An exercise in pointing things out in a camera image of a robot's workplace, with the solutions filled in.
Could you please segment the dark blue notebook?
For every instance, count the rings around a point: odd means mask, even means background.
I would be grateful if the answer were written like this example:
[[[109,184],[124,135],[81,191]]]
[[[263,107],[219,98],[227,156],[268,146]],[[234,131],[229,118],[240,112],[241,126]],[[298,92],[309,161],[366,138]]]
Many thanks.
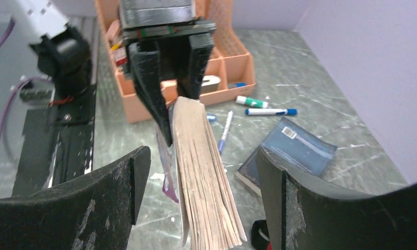
[[[284,208],[300,194],[327,196],[331,185],[321,179],[337,146],[326,143],[286,117],[277,123],[236,176],[261,196],[264,207]]]

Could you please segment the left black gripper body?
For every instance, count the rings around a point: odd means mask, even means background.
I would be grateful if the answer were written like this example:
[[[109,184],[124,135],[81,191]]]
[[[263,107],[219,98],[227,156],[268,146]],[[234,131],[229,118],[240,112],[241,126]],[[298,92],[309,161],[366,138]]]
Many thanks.
[[[211,33],[211,20],[196,16],[195,1],[120,1],[119,20],[124,45]]]

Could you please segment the purple sticker book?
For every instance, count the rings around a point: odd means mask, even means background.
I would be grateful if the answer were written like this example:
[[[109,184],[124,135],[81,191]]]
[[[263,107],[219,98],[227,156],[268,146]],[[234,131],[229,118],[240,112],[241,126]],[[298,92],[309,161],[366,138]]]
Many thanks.
[[[232,249],[247,241],[203,103],[179,97],[170,106],[173,143],[157,132],[163,193],[180,208],[179,249]]]

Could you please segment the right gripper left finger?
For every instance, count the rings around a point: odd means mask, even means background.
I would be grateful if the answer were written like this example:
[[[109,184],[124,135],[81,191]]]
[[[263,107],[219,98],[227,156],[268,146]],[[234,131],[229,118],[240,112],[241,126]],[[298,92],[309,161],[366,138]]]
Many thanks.
[[[150,164],[141,146],[71,181],[0,199],[0,249],[126,249]]]

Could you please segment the red student backpack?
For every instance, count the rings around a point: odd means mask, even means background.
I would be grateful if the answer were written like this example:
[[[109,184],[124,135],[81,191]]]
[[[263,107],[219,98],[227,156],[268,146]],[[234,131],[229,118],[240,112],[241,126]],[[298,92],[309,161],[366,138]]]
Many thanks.
[[[256,220],[252,224],[250,242],[256,250],[272,250],[266,220]]]

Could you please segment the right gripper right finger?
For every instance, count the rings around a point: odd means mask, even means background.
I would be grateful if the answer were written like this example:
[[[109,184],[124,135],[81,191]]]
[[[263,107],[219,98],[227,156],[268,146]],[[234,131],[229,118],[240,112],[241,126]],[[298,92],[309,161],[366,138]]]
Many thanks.
[[[274,249],[417,249],[417,183],[382,195],[353,191],[257,149]]]

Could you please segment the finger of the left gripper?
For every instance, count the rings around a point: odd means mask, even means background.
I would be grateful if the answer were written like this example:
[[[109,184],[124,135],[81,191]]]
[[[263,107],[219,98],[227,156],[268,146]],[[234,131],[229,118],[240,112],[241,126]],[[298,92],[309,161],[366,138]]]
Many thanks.
[[[169,112],[162,95],[160,51],[156,42],[136,42],[129,45],[128,57],[139,99],[156,121],[167,146],[173,139]]]
[[[199,99],[201,82],[210,59],[214,42],[211,33],[184,37],[178,56],[178,94],[190,99]]]

